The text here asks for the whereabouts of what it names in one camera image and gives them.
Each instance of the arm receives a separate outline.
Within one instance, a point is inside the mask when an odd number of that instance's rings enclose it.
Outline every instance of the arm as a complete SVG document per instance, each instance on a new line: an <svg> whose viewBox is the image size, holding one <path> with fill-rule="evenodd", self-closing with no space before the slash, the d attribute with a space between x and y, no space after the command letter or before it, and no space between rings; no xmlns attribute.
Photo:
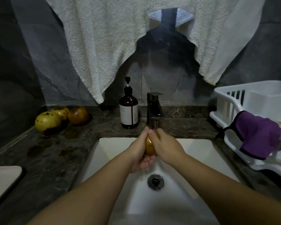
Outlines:
<svg viewBox="0 0 281 225"><path fill-rule="evenodd" d="M187 155L179 142L158 129L149 136L157 154L202 197L220 224L281 224L281 204Z"/></svg>
<svg viewBox="0 0 281 225"><path fill-rule="evenodd" d="M80 186L41 211L28 225L107 224L128 174L144 169L154 161L154 156L140 161L147 135L148 128L145 128L129 148Z"/></svg>

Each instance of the marble wall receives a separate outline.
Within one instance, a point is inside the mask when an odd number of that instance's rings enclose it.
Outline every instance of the marble wall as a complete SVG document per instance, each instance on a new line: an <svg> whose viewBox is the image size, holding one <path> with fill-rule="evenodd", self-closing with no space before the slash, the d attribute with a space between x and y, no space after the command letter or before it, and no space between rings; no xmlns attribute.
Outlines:
<svg viewBox="0 0 281 225"><path fill-rule="evenodd" d="M44 104L10 0L0 0L0 147L32 127Z"/></svg>
<svg viewBox="0 0 281 225"><path fill-rule="evenodd" d="M11 0L42 91L49 105L96 105L73 68L62 23L45 0ZM105 92L105 104L118 104L125 76L133 94L159 91L165 104L214 104L214 86L203 81L194 60L194 45L172 27L173 10L161 24L139 39L137 51L120 67ZM266 0L254 37L229 65L217 87L261 80L281 80L281 0Z"/></svg>

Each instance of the brown glass bottle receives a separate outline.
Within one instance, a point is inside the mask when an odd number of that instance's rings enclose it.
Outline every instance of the brown glass bottle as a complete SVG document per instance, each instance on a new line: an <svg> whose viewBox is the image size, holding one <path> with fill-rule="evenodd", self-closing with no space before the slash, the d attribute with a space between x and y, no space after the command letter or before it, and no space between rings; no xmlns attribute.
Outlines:
<svg viewBox="0 0 281 225"><path fill-rule="evenodd" d="M126 129L133 129L138 126L138 100L132 96L130 77L125 77L125 81L127 82L124 88L125 96L120 99L121 124Z"/></svg>

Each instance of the bottle label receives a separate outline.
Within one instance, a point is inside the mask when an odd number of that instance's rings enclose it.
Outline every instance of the bottle label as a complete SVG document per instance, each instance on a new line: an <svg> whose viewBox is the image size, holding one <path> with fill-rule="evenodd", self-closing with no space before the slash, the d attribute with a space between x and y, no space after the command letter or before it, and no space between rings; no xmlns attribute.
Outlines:
<svg viewBox="0 0 281 225"><path fill-rule="evenodd" d="M134 125L138 122L138 104L135 106L120 105L121 122L124 125Z"/></svg>

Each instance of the white plastic dish rack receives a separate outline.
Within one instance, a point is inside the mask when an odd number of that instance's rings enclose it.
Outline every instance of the white plastic dish rack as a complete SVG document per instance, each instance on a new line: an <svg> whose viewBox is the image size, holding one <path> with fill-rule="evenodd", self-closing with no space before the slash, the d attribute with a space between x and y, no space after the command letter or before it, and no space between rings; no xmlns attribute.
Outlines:
<svg viewBox="0 0 281 225"><path fill-rule="evenodd" d="M281 127L281 81L268 80L255 83L217 87L217 111L210 117L222 128L229 126L242 110L270 118ZM239 151L242 141L233 130L225 131L225 143L254 170L273 170L281 176L281 137L277 150L265 160L251 158Z"/></svg>

